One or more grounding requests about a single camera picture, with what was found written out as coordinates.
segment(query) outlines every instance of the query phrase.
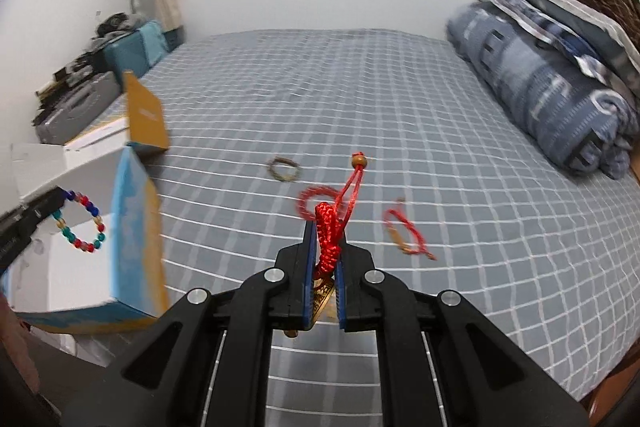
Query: wooden bead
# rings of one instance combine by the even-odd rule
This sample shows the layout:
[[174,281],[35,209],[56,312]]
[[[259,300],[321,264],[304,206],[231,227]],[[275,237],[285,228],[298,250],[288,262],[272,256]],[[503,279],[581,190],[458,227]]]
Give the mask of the wooden bead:
[[367,158],[362,154],[355,154],[351,157],[351,166],[355,169],[358,166],[362,166],[364,169],[367,166]]

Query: bedsheet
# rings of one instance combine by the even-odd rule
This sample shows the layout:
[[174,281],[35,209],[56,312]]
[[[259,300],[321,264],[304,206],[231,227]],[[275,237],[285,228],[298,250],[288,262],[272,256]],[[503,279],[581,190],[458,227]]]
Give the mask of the bedsheet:
[[[270,266],[302,237],[300,190],[341,187],[362,150],[370,161],[346,233],[377,267],[425,293],[459,290],[576,398],[638,336],[638,182],[566,177],[448,42],[388,30],[213,36],[143,83],[172,140],[146,167],[174,301]],[[300,181],[268,175],[276,155],[302,165]],[[398,198],[437,261],[386,235],[382,214]],[[78,342],[107,362],[133,337]],[[330,316],[297,339],[274,332],[268,425],[381,425],[378,382],[372,333],[340,333]]]

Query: mattress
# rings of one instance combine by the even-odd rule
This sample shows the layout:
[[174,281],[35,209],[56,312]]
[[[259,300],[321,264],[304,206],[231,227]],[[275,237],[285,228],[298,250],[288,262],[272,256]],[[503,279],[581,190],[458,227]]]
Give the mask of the mattress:
[[[362,150],[369,166],[346,233],[377,267],[424,293],[457,289],[577,399],[637,338],[638,182],[562,174],[448,42],[387,30],[214,36],[181,46],[143,83],[172,140],[146,167],[174,301],[271,266],[302,238],[299,192],[341,187]],[[301,179],[273,180],[274,156],[300,163]],[[383,211],[398,198],[437,261],[386,235]],[[108,362],[133,336],[79,344]],[[268,425],[382,425],[378,383],[373,333],[342,333],[331,316],[296,339],[275,331]]]

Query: colorful beaded bracelet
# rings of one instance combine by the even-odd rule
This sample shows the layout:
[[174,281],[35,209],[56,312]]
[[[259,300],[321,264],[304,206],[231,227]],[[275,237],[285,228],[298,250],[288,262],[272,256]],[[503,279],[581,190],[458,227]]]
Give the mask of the colorful beaded bracelet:
[[74,247],[79,248],[79,250],[87,252],[98,250],[102,242],[106,239],[106,236],[104,235],[104,223],[100,217],[100,210],[98,210],[98,208],[89,201],[89,198],[83,196],[80,192],[76,194],[74,191],[70,190],[66,193],[66,199],[69,201],[77,201],[86,208],[87,212],[89,212],[94,218],[95,226],[98,229],[98,235],[92,243],[85,243],[84,241],[81,241],[76,237],[75,233],[71,232],[71,229],[66,225],[65,220],[62,219],[62,212],[60,210],[56,210],[51,214],[51,216],[58,222],[60,232],[62,232],[62,235],[64,235],[68,241],[74,245]]

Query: silver bolt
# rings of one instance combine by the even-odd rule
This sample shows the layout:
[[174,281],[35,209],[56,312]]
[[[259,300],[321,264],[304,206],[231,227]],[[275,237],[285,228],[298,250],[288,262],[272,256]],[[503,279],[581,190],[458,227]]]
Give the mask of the silver bolt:
[[187,293],[187,300],[191,304],[202,304],[207,300],[207,291],[202,288],[195,288]]
[[364,274],[364,280],[370,282],[371,284],[379,284],[385,280],[385,274],[383,274],[380,270],[369,270]]
[[264,278],[269,282],[279,282],[284,279],[284,272],[280,268],[270,268],[264,273]]
[[460,294],[458,292],[447,290],[446,292],[442,293],[442,295],[440,296],[440,300],[447,306],[457,306],[458,304],[460,304],[460,301],[462,301],[462,297],[460,297]]

